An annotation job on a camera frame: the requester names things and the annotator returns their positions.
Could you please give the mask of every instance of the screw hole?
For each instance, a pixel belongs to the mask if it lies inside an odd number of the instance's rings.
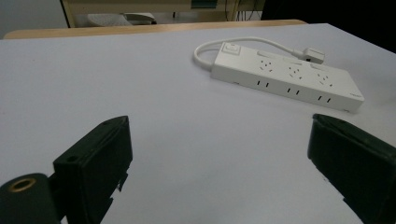
[[[35,179],[34,178],[24,178],[21,179],[15,183],[13,183],[8,190],[16,193],[16,192],[21,192],[24,191],[26,189],[29,189],[30,187],[32,187],[35,184]]]

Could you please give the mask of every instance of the white cable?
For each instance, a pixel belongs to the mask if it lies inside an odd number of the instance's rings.
[[[285,46],[280,45],[280,44],[278,44],[274,41],[268,40],[268,39],[263,39],[263,38],[259,38],[259,37],[255,37],[255,36],[247,36],[247,37],[237,37],[237,38],[221,39],[221,40],[206,42],[195,49],[194,55],[193,55],[194,60],[200,66],[202,66],[204,69],[210,70],[212,68],[213,63],[205,61],[199,57],[199,54],[202,52],[202,50],[207,47],[210,47],[210,46],[222,44],[223,42],[236,42],[236,41],[256,41],[256,42],[262,42],[265,44],[269,44],[269,45],[272,45],[278,49],[282,49],[282,50],[288,52],[289,54],[293,55],[294,57],[297,57],[300,60],[307,60],[307,61],[312,60],[312,62],[315,62],[315,63],[322,63],[323,59],[324,59],[324,53],[322,53],[321,51],[316,50],[316,49],[306,49],[304,52],[301,52],[297,49],[286,48]]]

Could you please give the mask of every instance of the chair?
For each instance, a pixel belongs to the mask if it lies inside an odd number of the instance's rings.
[[[151,13],[88,14],[93,26],[132,26],[157,24]]]

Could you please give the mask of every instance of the white power strip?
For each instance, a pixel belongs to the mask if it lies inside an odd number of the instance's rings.
[[[211,77],[352,113],[364,102],[345,70],[234,43],[222,44]]]

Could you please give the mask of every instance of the white table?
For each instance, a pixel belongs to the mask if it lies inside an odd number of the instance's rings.
[[[212,79],[192,60],[246,35],[324,50],[366,102],[348,114]],[[103,223],[361,223],[306,156],[312,116],[396,146],[395,64],[329,24],[0,40],[0,182],[51,175],[93,127],[128,115],[134,160]]]

